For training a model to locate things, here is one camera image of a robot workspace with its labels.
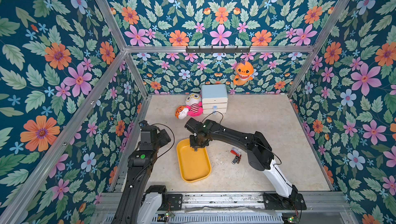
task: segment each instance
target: plush toy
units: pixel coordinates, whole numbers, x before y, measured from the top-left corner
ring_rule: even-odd
[[[186,99],[186,105],[189,109],[187,114],[190,117],[200,116],[204,112],[204,109],[202,108],[202,98],[198,93],[190,94]]]
[[[187,116],[187,113],[189,112],[189,109],[187,108],[187,106],[179,106],[176,109],[176,113],[175,116],[178,119],[183,119]]]
[[[253,79],[252,75],[254,73],[254,68],[250,62],[242,61],[236,65],[235,72],[236,76],[233,82],[237,86],[242,86]]]

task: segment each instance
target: small drawer unit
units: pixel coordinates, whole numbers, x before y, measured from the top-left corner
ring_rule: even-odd
[[[227,110],[228,96],[224,84],[202,86],[202,107],[204,114],[218,111],[225,113]]]

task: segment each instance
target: floral wallpaper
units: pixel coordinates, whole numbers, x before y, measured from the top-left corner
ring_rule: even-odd
[[[128,45],[267,46],[313,44],[337,0],[107,1]]]
[[[329,180],[364,224],[396,223],[396,0],[351,0],[293,95]]]
[[[0,6],[1,214],[118,48],[94,0],[0,0]],[[140,98],[123,62],[20,222],[89,218],[112,180]]]
[[[226,84],[229,94],[286,93],[307,54],[295,53],[138,53],[133,55],[148,93],[201,91],[204,84]],[[253,79],[234,85],[235,67],[248,61]]]

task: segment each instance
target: gray floor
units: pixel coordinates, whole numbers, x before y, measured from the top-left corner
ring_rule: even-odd
[[[190,135],[184,128],[189,117],[178,120],[175,110],[184,104],[185,98],[184,95],[152,96],[146,120],[150,124],[169,126],[175,133],[176,142],[155,163],[147,187],[162,184],[173,192],[274,191],[265,175],[250,167],[245,152],[240,163],[233,165],[232,146],[220,141],[210,142],[206,147],[212,166],[210,176],[194,183],[182,180],[176,145]],[[262,132],[273,152],[282,160],[280,169],[299,191],[330,190],[286,95],[229,95],[228,103],[221,124],[241,132]],[[201,121],[205,116],[196,119]],[[209,117],[217,122],[220,118],[220,114]],[[158,154],[170,146],[171,143],[162,147]]]

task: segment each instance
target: yellow tray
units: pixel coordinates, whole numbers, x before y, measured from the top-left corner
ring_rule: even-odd
[[[178,143],[176,149],[180,174],[184,181],[192,183],[210,175],[212,167],[206,148],[198,148],[194,152],[194,148],[190,147],[190,139],[184,139]]]

